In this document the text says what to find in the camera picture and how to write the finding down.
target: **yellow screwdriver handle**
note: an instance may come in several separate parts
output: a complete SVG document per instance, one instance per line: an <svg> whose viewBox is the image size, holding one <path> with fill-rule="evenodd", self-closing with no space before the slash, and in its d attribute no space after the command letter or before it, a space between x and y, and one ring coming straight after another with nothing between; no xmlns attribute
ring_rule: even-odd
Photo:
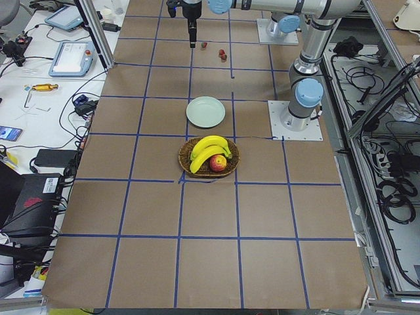
<svg viewBox="0 0 420 315"><path fill-rule="evenodd" d="M32 89L39 92L49 92L52 90L57 90L58 84L50 84L50 83L37 84L37 85L32 86Z"/></svg>

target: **yellow banana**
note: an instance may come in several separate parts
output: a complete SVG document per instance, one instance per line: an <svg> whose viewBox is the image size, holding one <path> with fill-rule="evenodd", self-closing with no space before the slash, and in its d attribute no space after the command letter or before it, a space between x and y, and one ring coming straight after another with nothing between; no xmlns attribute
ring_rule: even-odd
<svg viewBox="0 0 420 315"><path fill-rule="evenodd" d="M231 158L232 153L230 153L228 141L222 136L205 136L192 148L190 159L194 161L203 151L209 146L220 146L224 149L223 154L227 158Z"/></svg>
<svg viewBox="0 0 420 315"><path fill-rule="evenodd" d="M193 162L190 164L190 171L191 173L195 174L198 172L200 167L203 165L204 162L206 162L209 158L212 156L215 156L216 154L225 154L226 151L224 151L224 148L217 145L212 145L206 147L203 151L200 152L200 154L194 159Z"/></svg>

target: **red apple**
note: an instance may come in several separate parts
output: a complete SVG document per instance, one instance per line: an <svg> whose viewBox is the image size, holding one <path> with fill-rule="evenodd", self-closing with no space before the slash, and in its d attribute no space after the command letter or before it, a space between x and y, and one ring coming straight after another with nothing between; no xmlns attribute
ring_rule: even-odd
<svg viewBox="0 0 420 315"><path fill-rule="evenodd" d="M226 168L227 165L228 162L226 158L220 154L210 157L210 169L213 172L221 172Z"/></svg>

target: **white plate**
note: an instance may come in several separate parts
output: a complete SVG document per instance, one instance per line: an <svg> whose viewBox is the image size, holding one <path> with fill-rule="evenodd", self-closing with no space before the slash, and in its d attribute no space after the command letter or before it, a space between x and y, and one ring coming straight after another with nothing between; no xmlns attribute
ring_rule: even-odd
<svg viewBox="0 0 420 315"><path fill-rule="evenodd" d="M210 96L193 99L186 107L186 117L191 123L201 128L211 128L222 122L225 115L220 100Z"/></svg>

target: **phone screen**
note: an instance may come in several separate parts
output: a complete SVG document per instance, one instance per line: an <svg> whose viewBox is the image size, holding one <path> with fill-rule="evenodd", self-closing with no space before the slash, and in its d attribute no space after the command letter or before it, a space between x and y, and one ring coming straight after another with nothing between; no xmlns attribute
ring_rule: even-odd
<svg viewBox="0 0 420 315"><path fill-rule="evenodd" d="M0 126L0 139L8 141L18 140L22 130L19 128Z"/></svg>

